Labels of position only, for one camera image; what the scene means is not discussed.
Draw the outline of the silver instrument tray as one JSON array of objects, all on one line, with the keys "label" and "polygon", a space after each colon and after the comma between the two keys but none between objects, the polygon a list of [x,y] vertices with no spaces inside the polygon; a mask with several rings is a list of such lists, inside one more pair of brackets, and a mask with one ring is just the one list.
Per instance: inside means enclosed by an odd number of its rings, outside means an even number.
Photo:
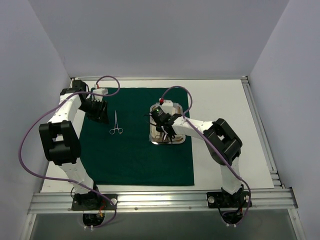
[{"label": "silver instrument tray", "polygon": [[[178,103],[172,102],[171,100],[164,100],[162,105],[160,105],[159,102],[156,102],[150,107],[149,109],[150,112],[155,110],[157,107],[161,107],[161,109],[165,113],[169,113],[170,115],[183,113],[182,106]],[[149,141],[154,145],[171,144],[169,137],[167,136],[165,137],[164,132],[157,131],[156,126],[154,126],[156,122],[154,121],[152,116],[149,117],[149,122],[151,123],[151,126],[149,128]],[[185,140],[186,140],[186,137],[184,135],[178,134],[172,139],[172,143],[174,145],[179,145],[179,144],[183,144]]]}]

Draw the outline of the green surgical cloth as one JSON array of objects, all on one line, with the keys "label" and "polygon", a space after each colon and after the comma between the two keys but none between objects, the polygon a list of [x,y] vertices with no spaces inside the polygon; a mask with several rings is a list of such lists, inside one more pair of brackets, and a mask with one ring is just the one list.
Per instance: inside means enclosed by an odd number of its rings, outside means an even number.
[{"label": "green surgical cloth", "polygon": [[[155,145],[150,142],[147,115],[161,96],[189,105],[187,93],[180,88],[111,88],[107,97],[109,124],[83,118],[79,135],[81,162],[98,185],[192,186],[194,168],[192,140],[182,144]],[[122,134],[111,135],[115,111]]]}]

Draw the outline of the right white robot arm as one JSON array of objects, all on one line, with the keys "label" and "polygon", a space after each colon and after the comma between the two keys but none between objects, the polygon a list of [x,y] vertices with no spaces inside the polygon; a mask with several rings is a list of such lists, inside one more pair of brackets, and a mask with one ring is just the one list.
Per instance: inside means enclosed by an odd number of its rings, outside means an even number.
[{"label": "right white robot arm", "polygon": [[177,137],[193,137],[205,142],[211,158],[220,165],[222,177],[223,203],[234,206],[240,201],[239,160],[242,141],[226,120],[201,121],[179,113],[171,114],[172,107],[153,106],[149,117],[155,131],[160,133],[160,141],[173,143]]}]

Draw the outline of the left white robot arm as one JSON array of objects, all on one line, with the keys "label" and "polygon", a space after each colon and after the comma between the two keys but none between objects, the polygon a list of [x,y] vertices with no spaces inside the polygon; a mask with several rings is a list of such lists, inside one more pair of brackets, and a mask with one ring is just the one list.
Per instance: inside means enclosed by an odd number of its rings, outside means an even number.
[{"label": "left white robot arm", "polygon": [[40,124],[38,130],[46,159],[60,167],[68,180],[75,181],[72,183],[74,193],[84,195],[83,204],[88,209],[95,210],[100,206],[100,195],[79,185],[98,190],[81,162],[81,143],[73,126],[78,110],[85,112],[90,120],[109,123],[108,102],[102,97],[109,93],[108,90],[96,85],[92,92],[98,96],[89,97],[87,84],[82,80],[75,80],[72,87],[60,92],[59,102],[62,106],[55,111],[48,123]]}]

